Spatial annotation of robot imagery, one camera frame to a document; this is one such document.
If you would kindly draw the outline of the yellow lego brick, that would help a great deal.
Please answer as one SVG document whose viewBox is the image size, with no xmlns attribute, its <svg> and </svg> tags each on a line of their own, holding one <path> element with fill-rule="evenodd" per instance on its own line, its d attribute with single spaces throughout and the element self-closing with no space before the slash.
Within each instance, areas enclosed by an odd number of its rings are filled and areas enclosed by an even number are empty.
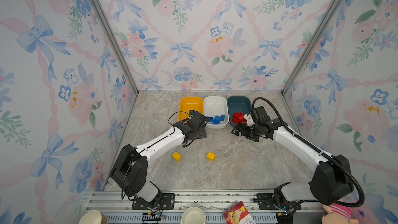
<svg viewBox="0 0 398 224">
<path fill-rule="evenodd" d="M 179 153 L 177 153 L 177 152 L 174 152 L 173 155 L 172 155 L 172 157 L 173 157 L 177 162 L 179 162 L 179 161 L 181 160 L 181 155 L 180 155 Z"/>
<path fill-rule="evenodd" d="M 214 162 L 215 156 L 216 156 L 216 155 L 215 155 L 214 153 L 208 152 L 207 155 L 206 155 L 206 159 L 209 160 L 209 161 L 211 161 L 211 162 Z"/>
</svg>

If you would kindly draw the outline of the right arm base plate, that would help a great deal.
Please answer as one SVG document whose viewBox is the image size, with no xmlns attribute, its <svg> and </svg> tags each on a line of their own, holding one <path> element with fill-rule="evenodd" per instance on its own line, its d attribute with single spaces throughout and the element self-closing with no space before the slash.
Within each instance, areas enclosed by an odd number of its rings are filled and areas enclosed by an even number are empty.
<svg viewBox="0 0 398 224">
<path fill-rule="evenodd" d="M 258 204 L 260 210 L 288 211 L 302 209 L 298 202 L 289 202 L 282 195 L 275 193 L 256 194 L 253 201 Z"/>
</svg>

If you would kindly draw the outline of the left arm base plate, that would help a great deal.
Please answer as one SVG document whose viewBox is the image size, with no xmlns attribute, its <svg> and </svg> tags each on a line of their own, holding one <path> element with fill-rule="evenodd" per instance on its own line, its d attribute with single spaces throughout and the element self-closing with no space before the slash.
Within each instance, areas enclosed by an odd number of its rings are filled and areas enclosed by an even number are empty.
<svg viewBox="0 0 398 224">
<path fill-rule="evenodd" d="M 145 201 L 143 198 L 135 196 L 133 199 L 132 210 L 173 210 L 175 206 L 175 194 L 158 193 L 152 201 Z"/>
</svg>

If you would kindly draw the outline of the yellow plastic bin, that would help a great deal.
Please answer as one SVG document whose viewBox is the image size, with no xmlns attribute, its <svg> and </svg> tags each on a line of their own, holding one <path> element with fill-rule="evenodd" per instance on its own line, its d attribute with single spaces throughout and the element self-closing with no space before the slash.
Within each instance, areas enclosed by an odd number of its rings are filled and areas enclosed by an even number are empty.
<svg viewBox="0 0 398 224">
<path fill-rule="evenodd" d="M 204 113 L 204 101 L 201 97 L 198 96 L 188 96 L 184 97 L 180 100 L 179 105 L 179 113 L 178 113 L 178 120 L 182 121 L 188 118 L 187 113 L 189 114 L 190 111 L 195 110 L 201 114 Z"/>
</svg>

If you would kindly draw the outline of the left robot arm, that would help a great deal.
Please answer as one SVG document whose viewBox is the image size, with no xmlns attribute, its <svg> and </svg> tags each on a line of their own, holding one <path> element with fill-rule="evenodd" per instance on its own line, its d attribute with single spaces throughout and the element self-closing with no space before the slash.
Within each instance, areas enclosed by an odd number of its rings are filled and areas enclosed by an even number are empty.
<svg viewBox="0 0 398 224">
<path fill-rule="evenodd" d="M 169 150 L 189 146 L 196 139 L 206 138 L 207 117 L 199 112 L 178 121 L 157 138 L 133 147 L 125 145 L 110 171 L 110 178 L 120 187 L 122 195 L 137 196 L 148 209 L 158 208 L 161 190 L 147 179 L 148 167 Z"/>
</svg>

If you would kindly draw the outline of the dark teal plastic bin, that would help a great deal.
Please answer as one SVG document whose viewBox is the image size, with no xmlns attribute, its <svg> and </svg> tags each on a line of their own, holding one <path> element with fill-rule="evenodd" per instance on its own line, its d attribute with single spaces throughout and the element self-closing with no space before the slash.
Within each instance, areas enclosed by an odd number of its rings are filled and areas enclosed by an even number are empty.
<svg viewBox="0 0 398 224">
<path fill-rule="evenodd" d="M 246 114 L 251 110 L 251 101 L 246 96 L 230 96 L 227 99 L 227 107 L 229 113 L 229 121 L 232 127 L 235 127 L 235 123 L 232 122 L 233 114 L 242 113 Z"/>
</svg>

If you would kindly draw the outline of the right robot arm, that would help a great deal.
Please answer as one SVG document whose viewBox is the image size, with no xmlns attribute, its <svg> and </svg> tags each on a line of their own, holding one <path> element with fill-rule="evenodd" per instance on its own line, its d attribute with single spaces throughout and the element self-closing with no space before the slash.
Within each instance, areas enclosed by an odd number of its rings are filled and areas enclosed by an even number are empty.
<svg viewBox="0 0 398 224">
<path fill-rule="evenodd" d="M 274 189 L 277 202 L 317 201 L 323 205 L 338 204 L 360 207 L 365 193 L 351 174 L 349 161 L 342 155 L 334 156 L 321 150 L 296 132 L 284 121 L 273 119 L 264 123 L 237 123 L 232 134 L 257 142 L 272 139 L 285 146 L 313 172 L 308 183 L 285 183 Z"/>
</svg>

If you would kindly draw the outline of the white plastic bin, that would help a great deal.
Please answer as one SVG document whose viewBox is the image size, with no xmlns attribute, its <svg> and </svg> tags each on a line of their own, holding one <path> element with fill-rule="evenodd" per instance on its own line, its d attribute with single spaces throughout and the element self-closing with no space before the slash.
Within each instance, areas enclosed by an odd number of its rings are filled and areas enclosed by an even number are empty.
<svg viewBox="0 0 398 224">
<path fill-rule="evenodd" d="M 208 122 L 207 127 L 210 129 L 223 129 L 229 123 L 229 112 L 227 106 L 227 100 L 221 96 L 208 96 L 204 99 L 204 115 L 206 117 L 215 118 L 216 116 L 224 116 L 224 120 L 221 120 L 219 124 L 213 124 Z"/>
</svg>

